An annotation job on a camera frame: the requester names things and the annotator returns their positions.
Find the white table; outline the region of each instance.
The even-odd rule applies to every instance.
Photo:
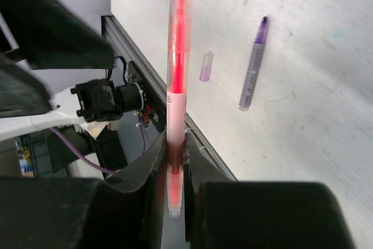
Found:
[[[337,196],[359,248],[373,239],[372,0],[194,0],[187,111],[240,180],[311,180]],[[166,81],[168,0],[112,0]],[[248,112],[251,44],[270,17]],[[215,53],[199,81],[202,54]]]

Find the pen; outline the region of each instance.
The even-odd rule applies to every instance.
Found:
[[[183,147],[191,49],[192,0],[170,0],[167,62],[167,197],[170,216],[180,214]]]
[[[261,67],[263,52],[267,40],[268,25],[268,17],[264,17],[261,25],[259,26],[259,30],[251,51],[249,67],[247,69],[244,87],[242,89],[240,98],[241,111],[249,110],[249,106],[251,104],[256,79],[258,78],[259,68]]]

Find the white label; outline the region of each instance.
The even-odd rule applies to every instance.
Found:
[[[173,145],[184,143],[186,93],[167,91],[167,140]]]

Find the red marker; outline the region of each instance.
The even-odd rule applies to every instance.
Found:
[[[181,208],[185,113],[189,52],[191,50],[192,0],[170,0],[167,66],[167,194],[171,217]]]

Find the blue stain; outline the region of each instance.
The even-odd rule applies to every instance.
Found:
[[[336,30],[336,32],[334,32],[333,34],[333,37],[338,38],[339,36],[340,36],[340,30]]]

